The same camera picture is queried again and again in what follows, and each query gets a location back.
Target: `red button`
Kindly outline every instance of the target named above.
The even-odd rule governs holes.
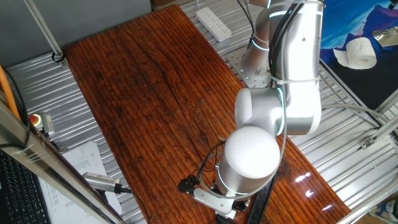
[[[35,123],[37,123],[37,122],[39,121],[39,119],[37,119],[37,117],[34,116],[34,115],[30,115],[30,116],[29,116],[29,121],[30,121],[32,124],[35,124]]]

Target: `metal mounting plate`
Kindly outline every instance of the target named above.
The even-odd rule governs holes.
[[[255,73],[245,73],[241,68],[241,60],[244,53],[246,53],[247,48],[242,47],[234,52],[227,55],[228,61],[231,63],[232,67],[236,70],[238,75],[242,78],[244,84],[249,88],[262,88],[266,87],[270,82],[269,75],[265,73],[260,73],[256,75]]]

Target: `gray wall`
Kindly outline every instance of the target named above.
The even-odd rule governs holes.
[[[61,46],[150,13],[149,0],[35,0]],[[51,52],[23,0],[0,0],[0,63]]]

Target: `black strap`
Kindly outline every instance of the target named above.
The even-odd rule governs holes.
[[[272,189],[274,188],[274,183],[276,180],[276,175],[272,180],[261,189],[256,196],[253,207],[251,209],[248,222],[246,224],[260,224],[266,211],[269,198],[271,197]]]

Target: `wood grain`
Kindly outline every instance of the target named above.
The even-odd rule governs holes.
[[[179,193],[177,185],[209,148],[235,130],[234,102],[243,85],[181,9],[166,7],[65,50],[152,221],[213,223],[214,211]],[[309,178],[294,182],[307,172]],[[264,222],[335,223],[349,212],[290,141],[279,175]],[[212,174],[204,178],[213,180]],[[312,197],[305,196],[307,190],[314,191]],[[237,222],[245,215],[239,214]]]

